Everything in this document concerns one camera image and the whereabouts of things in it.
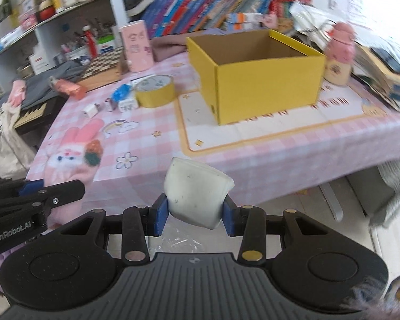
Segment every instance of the desk mat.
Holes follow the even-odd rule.
[[[219,126],[200,91],[184,93],[175,100],[181,148],[186,155],[209,154],[217,148],[301,133],[335,122],[386,116],[388,110],[369,98],[372,96],[355,80],[347,86],[324,81],[316,104]]]

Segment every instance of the red bottle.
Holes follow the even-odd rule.
[[[90,25],[86,25],[83,28],[84,36],[86,37],[87,47],[89,48],[89,53],[92,59],[98,55],[98,51],[96,49],[96,41],[90,30]]]

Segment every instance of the shelf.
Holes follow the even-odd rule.
[[[11,48],[11,46],[13,46],[15,43],[17,43],[20,39],[22,39],[22,38],[24,38],[25,36],[27,36],[28,34],[32,33],[35,29],[41,27],[42,25],[45,25],[45,24],[51,22],[52,20],[55,20],[56,18],[59,18],[60,16],[62,16],[62,15],[64,15],[64,14],[67,14],[67,13],[69,13],[69,12],[71,12],[71,11],[77,9],[77,8],[80,8],[80,7],[86,6],[86,5],[88,5],[88,4],[91,4],[91,3],[94,2],[94,1],[97,1],[97,0],[89,0],[89,1],[87,1],[87,2],[82,2],[82,3],[80,3],[80,4],[77,4],[77,5],[68,7],[68,8],[66,8],[66,9],[64,9],[64,10],[63,10],[62,12],[60,12],[60,13],[56,13],[55,15],[53,15],[52,17],[50,17],[49,19],[47,19],[47,20],[45,20],[45,21],[43,21],[43,22],[41,22],[41,23],[38,23],[37,25],[33,26],[31,29],[25,31],[21,36],[19,36],[19,37],[18,37],[16,40],[14,40],[12,43],[8,44],[5,48],[3,48],[3,50],[0,51],[0,55],[3,54],[3,53],[4,53],[6,50],[8,50],[9,48]]]

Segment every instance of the pink water bottle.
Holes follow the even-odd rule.
[[[143,20],[123,26],[123,43],[126,48],[127,64],[132,72],[148,70],[154,65],[148,32]]]
[[[354,29],[346,23],[337,23],[327,44],[325,80],[336,85],[347,85],[355,57]]]

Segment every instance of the tape roll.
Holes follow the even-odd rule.
[[[160,107],[176,98],[175,84],[171,76],[151,76],[135,85],[137,100],[142,107]]]

